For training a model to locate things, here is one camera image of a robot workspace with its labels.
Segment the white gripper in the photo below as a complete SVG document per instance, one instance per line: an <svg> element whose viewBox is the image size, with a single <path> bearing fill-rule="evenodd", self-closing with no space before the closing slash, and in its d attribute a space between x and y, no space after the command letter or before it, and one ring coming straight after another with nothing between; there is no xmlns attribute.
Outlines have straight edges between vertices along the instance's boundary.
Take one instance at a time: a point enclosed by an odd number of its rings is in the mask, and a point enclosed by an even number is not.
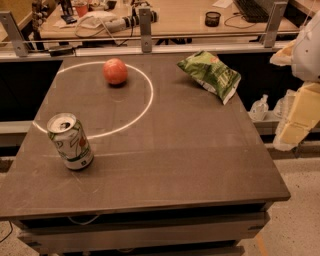
<svg viewBox="0 0 320 256"><path fill-rule="evenodd" d="M288 90L273 146L280 151L296 147L320 121L320 11L293 40L270 58L276 66L290 66L305 82L296 92Z"/></svg>

